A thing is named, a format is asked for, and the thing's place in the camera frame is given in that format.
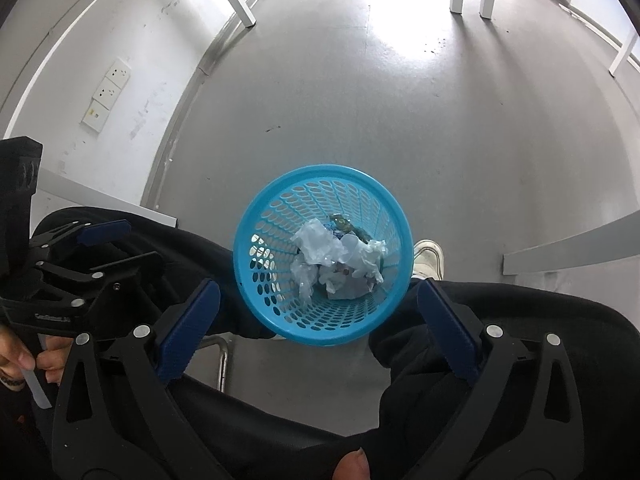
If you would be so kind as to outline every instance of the plastic mesh trash can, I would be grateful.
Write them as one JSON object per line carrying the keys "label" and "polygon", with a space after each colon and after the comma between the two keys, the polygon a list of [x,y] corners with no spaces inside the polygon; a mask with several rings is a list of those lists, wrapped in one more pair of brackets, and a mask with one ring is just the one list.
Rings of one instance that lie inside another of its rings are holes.
{"label": "plastic mesh trash can", "polygon": [[[329,300],[314,291],[298,298],[290,239],[313,218],[341,213],[373,239],[385,240],[384,282],[357,300]],[[330,346],[352,341],[380,325],[402,300],[414,262],[409,223],[378,181],[352,168],[323,164],[284,174],[247,208],[234,243],[236,280],[246,304],[268,328],[301,343]]]}

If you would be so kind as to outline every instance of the finger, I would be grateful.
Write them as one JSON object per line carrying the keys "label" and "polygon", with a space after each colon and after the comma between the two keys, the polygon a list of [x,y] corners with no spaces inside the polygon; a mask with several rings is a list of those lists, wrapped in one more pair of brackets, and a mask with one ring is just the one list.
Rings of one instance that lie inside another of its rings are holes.
{"label": "finger", "polygon": [[20,338],[14,332],[0,326],[0,367],[14,363],[25,370],[35,368],[35,360]]}
{"label": "finger", "polygon": [[44,376],[47,378],[47,383],[56,383],[60,386],[60,383],[62,382],[62,375],[64,373],[64,370],[47,370],[44,372]]}
{"label": "finger", "polygon": [[40,370],[62,370],[69,356],[70,347],[60,350],[45,350],[38,354],[36,364]]}
{"label": "finger", "polygon": [[333,480],[369,480],[369,461],[364,450],[347,453],[338,462],[334,471]]}
{"label": "finger", "polygon": [[61,348],[66,348],[71,346],[73,342],[73,338],[70,337],[60,337],[57,335],[48,335],[45,338],[45,345],[47,350],[60,350]]}

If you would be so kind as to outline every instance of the white sneaker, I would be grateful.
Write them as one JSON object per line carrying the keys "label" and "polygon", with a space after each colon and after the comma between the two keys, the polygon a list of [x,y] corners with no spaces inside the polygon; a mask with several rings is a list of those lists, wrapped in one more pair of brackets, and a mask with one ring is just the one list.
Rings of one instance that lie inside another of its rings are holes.
{"label": "white sneaker", "polygon": [[442,280],[444,275],[444,254],[440,246],[432,240],[420,240],[414,245],[414,274],[412,278]]}

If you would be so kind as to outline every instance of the electrical outlet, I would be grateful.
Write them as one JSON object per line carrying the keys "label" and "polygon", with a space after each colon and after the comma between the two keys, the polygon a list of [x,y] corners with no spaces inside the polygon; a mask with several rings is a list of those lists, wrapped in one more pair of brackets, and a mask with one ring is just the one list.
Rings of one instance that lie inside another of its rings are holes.
{"label": "electrical outlet", "polygon": [[131,69],[120,58],[116,59],[116,62],[107,72],[107,78],[116,83],[116,86],[119,88],[124,88],[124,85],[126,85],[130,75]]}
{"label": "electrical outlet", "polygon": [[107,122],[107,117],[109,117],[107,108],[102,106],[98,101],[92,100],[91,106],[89,106],[89,109],[84,114],[84,118],[82,118],[82,122],[100,133],[104,123]]}
{"label": "electrical outlet", "polygon": [[120,92],[120,88],[118,88],[113,81],[104,78],[95,91],[94,99],[107,108],[107,110],[111,110]]}

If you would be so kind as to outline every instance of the hand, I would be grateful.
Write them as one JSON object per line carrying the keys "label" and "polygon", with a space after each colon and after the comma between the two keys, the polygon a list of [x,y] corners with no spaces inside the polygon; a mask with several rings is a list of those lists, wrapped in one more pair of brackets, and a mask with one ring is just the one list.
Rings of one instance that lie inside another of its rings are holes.
{"label": "hand", "polygon": [[20,338],[10,328],[0,325],[0,381],[10,390],[21,390],[24,377],[20,369],[33,370],[35,364]]}
{"label": "hand", "polygon": [[335,468],[333,480],[369,480],[369,461],[364,450],[347,453],[338,462]]}
{"label": "hand", "polygon": [[46,370],[47,383],[56,383],[60,386],[62,374],[65,371],[66,358],[69,357],[71,343],[70,337],[58,337],[48,335],[45,339],[47,349],[38,354],[36,365],[40,370]]}

